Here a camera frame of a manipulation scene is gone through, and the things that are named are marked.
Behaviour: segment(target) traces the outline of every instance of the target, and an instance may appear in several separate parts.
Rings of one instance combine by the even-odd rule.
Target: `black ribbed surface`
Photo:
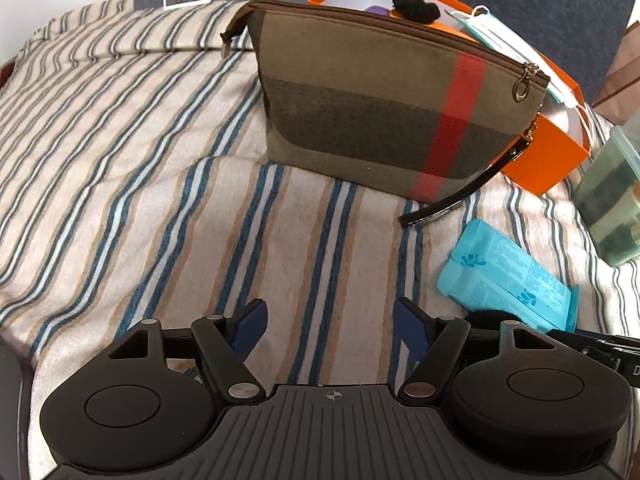
[[[49,480],[88,478],[109,477],[90,477],[66,466],[49,476]],[[545,477],[508,472],[485,463],[455,440],[436,410],[402,406],[386,386],[371,385],[281,386],[260,405],[229,409],[213,436],[196,452],[160,470],[126,478],[535,480]],[[619,477],[599,466],[553,478],[617,480]]]

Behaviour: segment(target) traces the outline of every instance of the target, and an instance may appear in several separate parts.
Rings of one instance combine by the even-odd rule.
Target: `clear plastic box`
[[[612,267],[640,255],[639,144],[614,126],[574,192],[598,256]]]

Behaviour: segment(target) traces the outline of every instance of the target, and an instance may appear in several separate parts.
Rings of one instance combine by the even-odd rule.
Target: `blue wipes package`
[[[468,310],[503,310],[547,333],[575,331],[578,286],[568,288],[510,238],[472,220],[438,279],[438,290]]]

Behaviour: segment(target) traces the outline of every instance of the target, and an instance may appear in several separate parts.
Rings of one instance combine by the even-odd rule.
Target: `zipper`
[[[292,2],[282,2],[279,0],[251,0],[240,7],[236,15],[231,19],[227,25],[226,31],[220,34],[222,37],[223,47],[222,56],[226,57],[231,52],[231,42],[233,38],[242,34],[246,27],[247,19],[249,15],[255,9],[263,10],[283,10],[283,9],[296,9],[301,11],[300,14],[309,14],[311,16],[320,16],[324,18],[336,18],[345,19],[347,16],[352,18],[351,22],[360,23],[362,25],[369,25],[372,27],[380,27],[385,30],[391,30],[393,32],[400,32],[401,34],[408,34],[415,38],[421,38],[422,40],[436,41],[439,44],[445,46],[451,46],[457,50],[461,50],[467,54],[490,61],[498,66],[506,68],[512,72],[520,74],[520,78],[513,86],[511,94],[513,99],[519,103],[526,99],[529,95],[530,84],[532,82],[546,88],[550,81],[550,77],[540,70],[540,68],[533,63],[520,63],[511,59],[500,52],[490,49],[489,47],[475,43],[471,40],[465,40],[455,34],[451,34],[444,30],[438,30],[436,28],[430,28],[419,23],[409,22],[407,20],[398,20],[397,18],[391,18],[389,16],[380,16],[371,12],[365,12],[364,10],[345,9],[343,7],[324,7],[315,6],[309,4],[295,4]]]
[[[524,64],[524,74],[520,76],[511,88],[511,95],[514,101],[521,103],[527,98],[529,90],[531,89],[531,78],[540,73],[542,73],[542,70],[540,70],[540,67],[535,63],[526,62]]]

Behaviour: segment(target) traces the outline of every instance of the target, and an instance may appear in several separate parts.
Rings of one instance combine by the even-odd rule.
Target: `metal rivet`
[[[409,383],[404,387],[404,392],[412,397],[431,397],[436,388],[429,383]]]
[[[229,388],[229,395],[236,399],[251,399],[260,392],[260,388],[252,383],[237,383]]]

